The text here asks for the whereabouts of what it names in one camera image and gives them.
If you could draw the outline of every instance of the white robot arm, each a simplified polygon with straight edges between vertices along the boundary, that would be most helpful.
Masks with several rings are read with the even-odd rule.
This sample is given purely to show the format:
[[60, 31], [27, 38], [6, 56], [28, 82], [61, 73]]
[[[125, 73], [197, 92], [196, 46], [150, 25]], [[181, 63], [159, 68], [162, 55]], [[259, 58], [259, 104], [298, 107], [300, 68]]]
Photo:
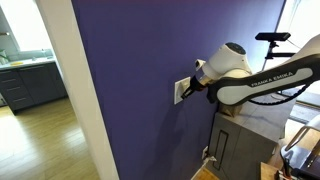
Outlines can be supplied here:
[[222, 45], [190, 80], [183, 99], [209, 87], [210, 102], [238, 105], [254, 97], [320, 80], [320, 35], [283, 64], [252, 75], [246, 52], [238, 44]]

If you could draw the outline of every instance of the white wall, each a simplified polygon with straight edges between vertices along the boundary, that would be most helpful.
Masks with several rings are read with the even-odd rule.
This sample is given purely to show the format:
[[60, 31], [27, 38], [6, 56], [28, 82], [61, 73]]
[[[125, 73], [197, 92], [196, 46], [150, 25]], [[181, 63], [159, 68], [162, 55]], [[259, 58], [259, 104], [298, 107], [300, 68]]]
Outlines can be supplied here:
[[101, 179], [119, 179], [71, 0], [36, 0]]

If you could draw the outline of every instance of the cabinet door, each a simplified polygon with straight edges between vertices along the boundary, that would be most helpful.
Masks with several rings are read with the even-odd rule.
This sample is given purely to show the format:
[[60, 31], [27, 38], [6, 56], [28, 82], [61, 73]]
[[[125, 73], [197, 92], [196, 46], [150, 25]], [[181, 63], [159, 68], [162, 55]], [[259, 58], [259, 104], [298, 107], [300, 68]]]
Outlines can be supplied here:
[[63, 84], [63, 81], [62, 81], [62, 78], [61, 78], [60, 73], [58, 71], [56, 63], [47, 64], [47, 67], [49, 69], [52, 81], [54, 82], [54, 85], [57, 88], [59, 97], [67, 96], [68, 94], [67, 94], [66, 88]]
[[18, 72], [35, 104], [59, 97], [45, 65], [21, 68]]

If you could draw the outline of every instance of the floor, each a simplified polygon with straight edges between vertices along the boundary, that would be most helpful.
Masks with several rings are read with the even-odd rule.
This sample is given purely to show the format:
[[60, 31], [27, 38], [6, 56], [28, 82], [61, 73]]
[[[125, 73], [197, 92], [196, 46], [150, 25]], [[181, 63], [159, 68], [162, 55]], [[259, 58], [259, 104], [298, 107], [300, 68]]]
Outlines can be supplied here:
[[99, 179], [69, 99], [0, 108], [0, 179]]
[[[278, 169], [282, 168], [283, 163], [282, 159], [280, 157], [280, 149], [281, 147], [285, 146], [288, 144], [291, 139], [294, 137], [294, 135], [299, 131], [299, 129], [303, 126], [302, 123], [293, 121], [293, 120], [288, 120], [286, 124], [286, 131], [285, 131], [285, 138], [279, 140], [279, 144], [276, 148], [275, 155], [271, 157], [269, 160], [268, 164], [276, 167]], [[297, 144], [299, 147], [303, 147], [306, 149], [311, 150], [315, 144], [318, 142], [320, 139], [320, 132], [315, 131], [315, 130], [310, 130], [306, 136]], [[214, 176], [209, 170], [203, 169], [200, 171], [195, 180], [218, 180], [216, 176]]]

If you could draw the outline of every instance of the countertop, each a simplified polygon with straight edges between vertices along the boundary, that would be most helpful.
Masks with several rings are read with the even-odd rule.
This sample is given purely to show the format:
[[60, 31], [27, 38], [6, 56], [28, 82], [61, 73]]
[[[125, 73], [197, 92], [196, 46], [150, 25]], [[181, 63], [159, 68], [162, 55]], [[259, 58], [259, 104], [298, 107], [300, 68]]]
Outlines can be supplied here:
[[[25, 59], [20, 61], [13, 61], [5, 65], [0, 65], [0, 70], [8, 70], [8, 69], [15, 69], [15, 68], [22, 68], [22, 67], [28, 67], [28, 66], [34, 66], [34, 65], [40, 65], [40, 64], [47, 64], [55, 62], [55, 58], [37, 58], [35, 60], [32, 59]], [[11, 65], [12, 63], [22, 62], [22, 64], [19, 65]]]

